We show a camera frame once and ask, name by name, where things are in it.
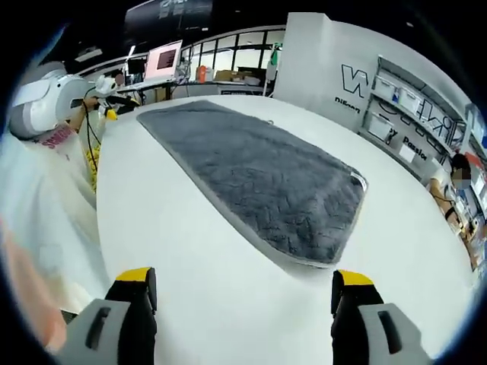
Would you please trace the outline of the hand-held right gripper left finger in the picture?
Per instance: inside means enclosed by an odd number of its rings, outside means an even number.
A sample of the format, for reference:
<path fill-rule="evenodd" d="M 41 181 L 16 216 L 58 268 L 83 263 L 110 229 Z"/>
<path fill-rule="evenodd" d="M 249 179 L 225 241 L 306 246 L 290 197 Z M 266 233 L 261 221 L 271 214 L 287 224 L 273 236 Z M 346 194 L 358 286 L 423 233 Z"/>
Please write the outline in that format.
<path fill-rule="evenodd" d="M 124 271 L 103 299 L 78 314 L 62 313 L 67 338 L 56 353 L 57 363 L 152 365 L 157 308 L 155 268 Z"/>

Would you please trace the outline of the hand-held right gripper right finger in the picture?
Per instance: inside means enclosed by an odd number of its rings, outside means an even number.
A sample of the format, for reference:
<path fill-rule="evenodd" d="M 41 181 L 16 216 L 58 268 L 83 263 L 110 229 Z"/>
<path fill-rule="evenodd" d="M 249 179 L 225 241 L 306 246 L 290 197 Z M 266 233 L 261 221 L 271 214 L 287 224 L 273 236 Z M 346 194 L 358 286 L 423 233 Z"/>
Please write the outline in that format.
<path fill-rule="evenodd" d="M 433 363 L 416 325 L 363 274 L 333 272 L 330 312 L 334 364 Z"/>

